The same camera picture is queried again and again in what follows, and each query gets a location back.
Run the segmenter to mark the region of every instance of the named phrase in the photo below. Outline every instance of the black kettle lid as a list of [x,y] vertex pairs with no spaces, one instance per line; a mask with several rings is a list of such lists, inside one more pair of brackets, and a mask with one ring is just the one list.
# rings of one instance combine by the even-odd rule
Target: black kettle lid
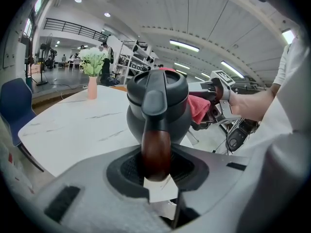
[[165,89],[167,106],[180,103],[189,93],[186,78],[178,72],[151,70],[136,75],[129,81],[127,97],[131,102],[141,106],[147,89]]

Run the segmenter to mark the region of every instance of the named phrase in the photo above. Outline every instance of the blue chair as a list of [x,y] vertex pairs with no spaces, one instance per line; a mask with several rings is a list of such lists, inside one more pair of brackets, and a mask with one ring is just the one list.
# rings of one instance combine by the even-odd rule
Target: blue chair
[[31,103],[32,92],[23,79],[14,79],[2,86],[0,115],[11,133],[13,145],[18,147],[26,158],[43,172],[43,169],[30,157],[30,153],[18,137],[19,130],[35,117]]

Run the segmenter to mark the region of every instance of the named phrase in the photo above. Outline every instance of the vase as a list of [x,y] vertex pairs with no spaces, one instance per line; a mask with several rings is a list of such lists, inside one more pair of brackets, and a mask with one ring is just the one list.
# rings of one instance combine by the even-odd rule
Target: vase
[[97,98],[97,77],[89,76],[87,94],[88,94],[88,99]]

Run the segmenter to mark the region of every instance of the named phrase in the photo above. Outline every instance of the red cloth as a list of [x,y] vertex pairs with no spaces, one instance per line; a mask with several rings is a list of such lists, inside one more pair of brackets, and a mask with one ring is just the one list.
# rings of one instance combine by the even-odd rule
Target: red cloth
[[193,95],[188,96],[192,120],[200,124],[210,107],[210,101]]

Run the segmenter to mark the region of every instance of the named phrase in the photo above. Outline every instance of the marble tabletop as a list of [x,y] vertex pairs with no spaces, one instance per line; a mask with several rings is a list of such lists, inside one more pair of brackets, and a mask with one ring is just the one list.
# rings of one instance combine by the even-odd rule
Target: marble tabletop
[[[97,87],[97,99],[89,100],[87,90],[76,93],[37,115],[18,133],[30,154],[55,177],[83,159],[138,144],[126,123],[126,92]],[[181,144],[192,148],[186,136]]]

